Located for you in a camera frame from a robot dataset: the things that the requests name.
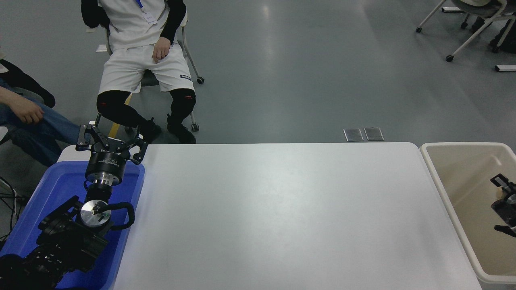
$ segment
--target white tabletop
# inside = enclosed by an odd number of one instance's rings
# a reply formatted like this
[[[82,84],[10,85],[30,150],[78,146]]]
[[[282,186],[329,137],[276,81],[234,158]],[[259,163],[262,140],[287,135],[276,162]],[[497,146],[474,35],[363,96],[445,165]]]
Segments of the white tabletop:
[[[413,144],[151,145],[143,164],[114,289],[480,290]]]

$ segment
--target gray floor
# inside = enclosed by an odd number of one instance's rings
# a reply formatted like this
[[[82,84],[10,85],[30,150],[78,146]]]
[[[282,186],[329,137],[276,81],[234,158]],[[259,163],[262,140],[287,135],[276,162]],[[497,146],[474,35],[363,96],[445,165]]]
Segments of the gray floor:
[[[463,15],[438,12],[414,32],[437,2],[186,0],[188,44],[206,79],[198,143],[345,142],[344,128],[380,127],[386,141],[516,150],[516,73],[493,70],[516,58],[487,46],[501,24],[448,63],[471,35]],[[108,56],[94,52],[104,35],[85,33],[79,0],[2,2],[0,35],[7,59],[56,96],[60,113],[95,117]],[[144,88],[131,104],[165,126],[169,95]],[[164,132],[157,142],[177,140]],[[0,176],[24,194],[45,171],[10,143],[0,160]]]

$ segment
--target white shirt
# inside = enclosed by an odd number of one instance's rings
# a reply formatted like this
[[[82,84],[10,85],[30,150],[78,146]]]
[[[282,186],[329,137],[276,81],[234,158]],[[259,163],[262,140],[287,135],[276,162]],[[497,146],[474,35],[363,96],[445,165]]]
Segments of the white shirt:
[[[109,43],[112,50],[156,43],[170,11],[165,0],[141,0],[145,12],[157,20],[157,24],[150,25],[135,0],[99,0],[99,3],[111,20]]]
[[[484,6],[487,5],[491,0],[461,0],[462,2],[472,6]]]

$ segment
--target hand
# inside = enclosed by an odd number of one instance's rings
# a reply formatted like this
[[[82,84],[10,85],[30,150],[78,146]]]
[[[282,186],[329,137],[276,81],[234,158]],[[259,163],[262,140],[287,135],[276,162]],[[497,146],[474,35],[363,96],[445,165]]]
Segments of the hand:
[[[9,108],[25,124],[37,124],[43,120],[43,109],[34,102],[17,95],[9,102]]]
[[[160,37],[158,42],[154,45],[154,51],[152,52],[152,59],[154,63],[158,63],[158,60],[164,59],[170,50],[170,40],[165,37]]]

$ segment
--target black knee pad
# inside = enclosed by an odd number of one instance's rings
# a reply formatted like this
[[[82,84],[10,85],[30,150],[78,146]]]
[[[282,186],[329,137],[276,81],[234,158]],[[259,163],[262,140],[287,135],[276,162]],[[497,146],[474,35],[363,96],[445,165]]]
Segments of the black knee pad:
[[[174,101],[178,102],[195,102],[195,92],[192,89],[175,89],[170,91],[170,95]]]
[[[97,97],[97,110],[101,114],[109,112],[113,106],[124,104],[130,92],[126,91],[105,91]]]

